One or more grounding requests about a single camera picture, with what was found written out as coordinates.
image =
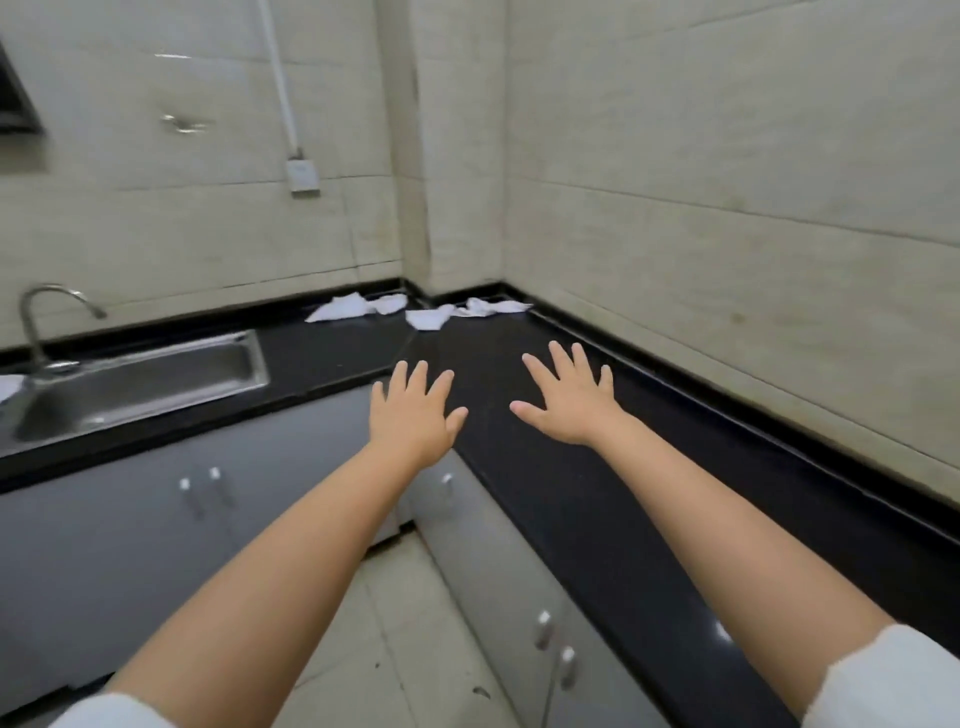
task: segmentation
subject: electrical outlet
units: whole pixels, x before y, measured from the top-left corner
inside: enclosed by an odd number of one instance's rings
[[[320,192],[320,177],[309,159],[287,159],[287,181],[291,192]]]

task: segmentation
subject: black countertop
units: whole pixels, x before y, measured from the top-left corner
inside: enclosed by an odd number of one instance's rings
[[[304,324],[322,300],[90,337],[54,352],[113,353],[256,328],[271,384],[0,458],[0,493],[359,386],[389,372],[399,358],[423,358],[432,375],[446,368],[457,373],[450,405],[470,409],[457,451],[675,724],[796,725],[725,638],[606,464],[588,449],[550,441],[510,413],[511,400],[539,398],[520,355],[546,356],[551,339],[570,344],[567,328],[536,312],[454,319],[429,333],[414,333],[402,314]],[[625,409],[820,553],[895,618],[960,654],[960,546],[878,498],[876,493],[889,490],[888,478],[860,468],[860,481],[850,483],[730,419],[715,404],[706,406],[661,378],[587,349],[596,364],[612,365]]]

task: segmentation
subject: cabinet door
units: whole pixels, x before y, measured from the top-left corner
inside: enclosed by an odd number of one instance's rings
[[[370,387],[224,427],[190,441],[204,487],[242,548],[369,439]]]
[[[547,728],[669,727],[603,638],[572,604],[567,605],[562,632]]]
[[[517,716],[539,728],[564,592],[453,452],[415,482],[414,519]]]
[[[0,716],[61,686],[37,651],[0,626]]]
[[[62,685],[123,666],[228,559],[186,453],[158,449],[0,497],[6,627]]]

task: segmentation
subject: chrome faucet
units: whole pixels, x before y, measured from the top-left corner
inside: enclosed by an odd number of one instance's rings
[[[36,322],[34,321],[34,313],[31,305],[34,301],[34,296],[44,291],[72,296],[85,305],[90,313],[98,319],[106,319],[107,312],[96,303],[91,303],[80,291],[67,288],[59,283],[39,283],[32,285],[20,295],[20,321],[23,323],[23,333],[24,336],[27,337],[27,344],[30,345],[30,357],[34,363],[34,375],[55,376],[57,374],[69,374],[80,367],[79,361],[51,361],[43,351],[43,347],[40,346],[40,336],[36,332]]]

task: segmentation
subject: white pipe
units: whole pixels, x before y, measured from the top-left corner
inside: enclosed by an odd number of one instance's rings
[[[263,35],[267,40],[267,53],[270,55],[270,66],[274,70],[276,95],[280,99],[280,113],[283,116],[283,127],[287,132],[287,144],[290,147],[290,158],[302,158],[300,140],[297,135],[297,122],[294,121],[294,110],[290,106],[290,94],[287,91],[287,77],[283,73],[283,61],[280,59],[280,49],[276,44],[276,27],[274,13],[270,8],[270,0],[257,0],[260,6],[260,19],[263,21]]]

